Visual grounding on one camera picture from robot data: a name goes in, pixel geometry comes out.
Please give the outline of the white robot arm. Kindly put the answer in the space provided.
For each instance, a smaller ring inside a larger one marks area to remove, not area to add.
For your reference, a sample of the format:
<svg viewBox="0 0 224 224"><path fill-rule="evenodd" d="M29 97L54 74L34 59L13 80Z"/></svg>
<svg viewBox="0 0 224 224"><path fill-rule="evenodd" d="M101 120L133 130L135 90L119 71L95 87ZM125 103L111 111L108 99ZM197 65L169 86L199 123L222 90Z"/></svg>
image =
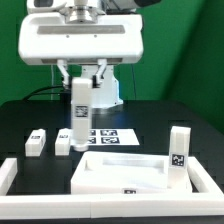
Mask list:
<svg viewBox="0 0 224 224"><path fill-rule="evenodd" d="M18 51L28 65L55 65L69 85L69 65L93 80L92 107L122 102L114 78L117 64L134 64L143 54L138 8L161 0L27 0Z"/></svg>

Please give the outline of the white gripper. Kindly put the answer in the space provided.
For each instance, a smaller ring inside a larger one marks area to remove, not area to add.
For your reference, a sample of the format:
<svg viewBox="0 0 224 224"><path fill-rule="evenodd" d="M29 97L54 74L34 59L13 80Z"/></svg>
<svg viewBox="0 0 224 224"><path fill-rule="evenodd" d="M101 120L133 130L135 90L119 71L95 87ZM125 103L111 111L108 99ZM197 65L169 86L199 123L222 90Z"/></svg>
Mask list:
<svg viewBox="0 0 224 224"><path fill-rule="evenodd" d="M29 65L56 64L65 89L68 64L95 65L93 87L99 88L108 64L136 63L143 54L140 15L103 15L96 24L66 24L59 13L37 13L22 22L18 51Z"/></svg>

